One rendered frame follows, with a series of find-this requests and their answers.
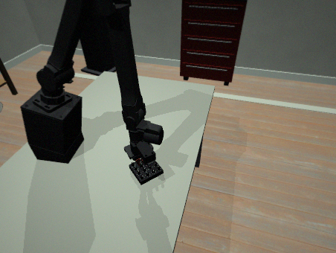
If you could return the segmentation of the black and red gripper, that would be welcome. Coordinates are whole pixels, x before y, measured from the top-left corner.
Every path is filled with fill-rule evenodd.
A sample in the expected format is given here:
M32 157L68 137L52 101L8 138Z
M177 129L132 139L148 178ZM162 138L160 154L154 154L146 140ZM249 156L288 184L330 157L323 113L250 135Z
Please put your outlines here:
M131 141L131 140L130 140L130 141ZM135 144L139 144L139 143L143 142L143 140L140 141L140 142L133 142L133 141L131 141L131 142L132 142L132 143L135 143ZM151 145L151 143L149 143L149 145L150 145L150 147L153 149L153 146ZM140 156L140 155L134 156L133 153L132 153L132 151L131 151L131 147L130 147L130 145L125 146L125 147L124 147L124 150L125 150L125 152L127 153L127 155L129 156L129 158L130 158L130 159L133 159L133 161L136 161L137 164L138 164L138 166L140 166L140 158L141 158L141 156Z

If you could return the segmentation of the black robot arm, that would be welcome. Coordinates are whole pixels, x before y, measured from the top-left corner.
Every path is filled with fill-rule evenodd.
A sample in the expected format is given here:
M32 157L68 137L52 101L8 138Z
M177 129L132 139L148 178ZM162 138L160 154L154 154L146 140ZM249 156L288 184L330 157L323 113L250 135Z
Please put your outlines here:
M74 82L73 56L94 0L66 0L54 47L47 65L36 73L41 90L33 104L47 113L72 101L65 83ZM115 3L116 2L116 3ZM163 127L145 121L146 107L140 93L135 53L129 21L131 0L95 0L97 12L103 16L109 33L121 93L123 121L129 131L131 151L140 155L144 165L156 160L149 143L161 145ZM55 91L54 91L55 90Z

